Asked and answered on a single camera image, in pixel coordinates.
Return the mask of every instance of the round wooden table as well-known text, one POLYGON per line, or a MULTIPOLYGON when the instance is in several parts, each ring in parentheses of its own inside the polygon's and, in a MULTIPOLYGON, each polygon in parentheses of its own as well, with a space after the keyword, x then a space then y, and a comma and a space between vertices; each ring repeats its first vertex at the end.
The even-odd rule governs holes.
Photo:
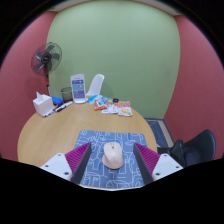
POLYGON ((74 149, 81 130, 141 133, 148 148, 157 152, 155 136, 145 119, 132 108, 131 117, 102 114, 89 103, 73 103, 64 110, 41 117, 35 113, 24 125, 18 141, 19 162, 41 167, 56 153, 74 149))

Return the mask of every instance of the floor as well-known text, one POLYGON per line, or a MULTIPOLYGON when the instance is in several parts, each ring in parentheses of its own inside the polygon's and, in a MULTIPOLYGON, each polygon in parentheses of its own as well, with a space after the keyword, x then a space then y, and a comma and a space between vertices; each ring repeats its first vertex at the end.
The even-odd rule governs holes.
POLYGON ((165 148, 173 146, 174 143, 172 136, 170 135, 169 130, 167 129, 163 120, 151 118, 145 118, 145 120, 147 121, 155 135, 157 147, 165 148))

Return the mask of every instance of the ceiling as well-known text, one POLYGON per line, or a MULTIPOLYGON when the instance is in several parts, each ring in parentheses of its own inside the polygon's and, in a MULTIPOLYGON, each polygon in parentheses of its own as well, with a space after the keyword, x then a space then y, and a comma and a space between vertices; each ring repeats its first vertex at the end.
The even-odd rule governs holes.
MULTIPOLYGON (((60 12, 68 7, 71 7, 71 6, 80 4, 80 3, 84 3, 84 2, 91 2, 91 1, 96 1, 96 0, 67 0, 67 1, 63 1, 62 3, 54 6, 49 11, 60 12)), ((155 8, 158 8, 172 16, 181 15, 181 13, 177 12, 173 8, 169 7, 168 5, 165 5, 164 3, 156 1, 156 0, 125 0, 125 1, 134 1, 134 2, 144 3, 147 5, 153 6, 155 8)))

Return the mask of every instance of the red wall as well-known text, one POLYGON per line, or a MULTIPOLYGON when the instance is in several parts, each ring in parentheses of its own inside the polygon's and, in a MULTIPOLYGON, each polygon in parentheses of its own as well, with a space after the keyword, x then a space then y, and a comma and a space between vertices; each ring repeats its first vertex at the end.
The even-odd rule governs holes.
POLYGON ((44 77, 31 69, 31 58, 45 44, 55 12, 47 12, 20 34, 1 67, 0 73, 0 153, 18 161, 17 143, 26 121, 34 114, 36 91, 48 94, 44 77))
POLYGON ((224 152, 224 72, 211 44, 183 16, 175 17, 180 34, 180 67, 164 120, 174 138, 188 141, 209 129, 215 136, 215 159, 224 152))

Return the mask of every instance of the white chair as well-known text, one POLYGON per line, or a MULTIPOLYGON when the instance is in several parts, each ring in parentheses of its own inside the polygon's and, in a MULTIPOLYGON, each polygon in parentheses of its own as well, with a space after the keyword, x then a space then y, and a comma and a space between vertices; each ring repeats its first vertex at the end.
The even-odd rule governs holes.
POLYGON ((104 80, 104 75, 97 74, 93 78, 89 91, 86 93, 86 96, 100 95, 101 86, 104 80))

